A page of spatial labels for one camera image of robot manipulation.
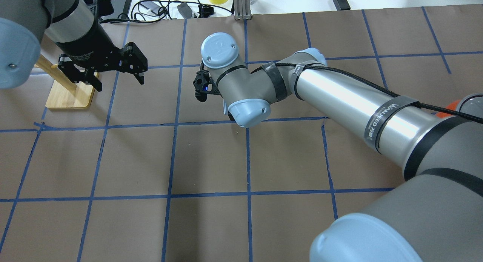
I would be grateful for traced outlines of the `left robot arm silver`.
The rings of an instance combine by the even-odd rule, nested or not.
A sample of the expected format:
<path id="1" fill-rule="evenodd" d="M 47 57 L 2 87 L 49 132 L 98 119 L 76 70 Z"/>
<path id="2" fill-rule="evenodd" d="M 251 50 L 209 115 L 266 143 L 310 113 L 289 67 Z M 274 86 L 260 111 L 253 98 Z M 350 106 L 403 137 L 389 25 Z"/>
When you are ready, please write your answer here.
<path id="1" fill-rule="evenodd" d="M 139 47 L 114 45 L 98 20 L 113 13 L 113 0 L 0 0 L 1 88 L 26 83 L 46 35 L 62 50 L 58 67 L 72 84 L 102 91 L 97 72 L 132 74 L 145 83 L 148 61 Z"/>

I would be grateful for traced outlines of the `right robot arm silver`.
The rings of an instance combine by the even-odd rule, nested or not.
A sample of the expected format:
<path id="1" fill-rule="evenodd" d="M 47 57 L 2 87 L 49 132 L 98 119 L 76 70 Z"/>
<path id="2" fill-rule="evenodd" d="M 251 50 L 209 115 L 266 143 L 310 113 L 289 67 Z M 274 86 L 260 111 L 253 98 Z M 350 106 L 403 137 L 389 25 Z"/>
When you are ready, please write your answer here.
<path id="1" fill-rule="evenodd" d="M 198 94 L 224 99 L 241 127 L 266 120 L 295 95 L 402 168 L 404 183 L 358 213 L 339 217 L 312 242 L 311 262 L 481 262 L 482 111 L 477 95 L 456 110 L 421 103 L 330 68 L 315 48 L 250 72 L 229 34 L 200 47 Z"/>

